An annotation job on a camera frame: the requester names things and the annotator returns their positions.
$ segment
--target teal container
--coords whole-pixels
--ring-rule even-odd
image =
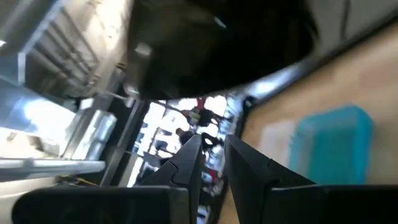
[[[309,116],[292,136],[289,169],[322,185],[364,184],[372,130],[355,105]]]

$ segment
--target wooden desk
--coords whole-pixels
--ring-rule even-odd
[[[264,127],[341,105],[373,119],[368,183],[398,184],[398,25],[370,38],[251,112],[242,140],[258,148]],[[227,196],[220,223],[239,223]]]

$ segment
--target blue plastic tray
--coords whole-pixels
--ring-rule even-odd
[[[309,116],[292,136],[289,169],[322,185],[363,184],[372,129],[355,105]]]

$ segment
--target black cable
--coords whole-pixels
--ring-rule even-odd
[[[340,24],[340,40],[347,39],[348,16],[351,12],[351,0],[344,0],[343,17]]]

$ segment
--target bright window light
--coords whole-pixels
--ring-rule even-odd
[[[4,40],[0,40],[0,47],[3,46],[4,44],[6,44],[6,42]]]

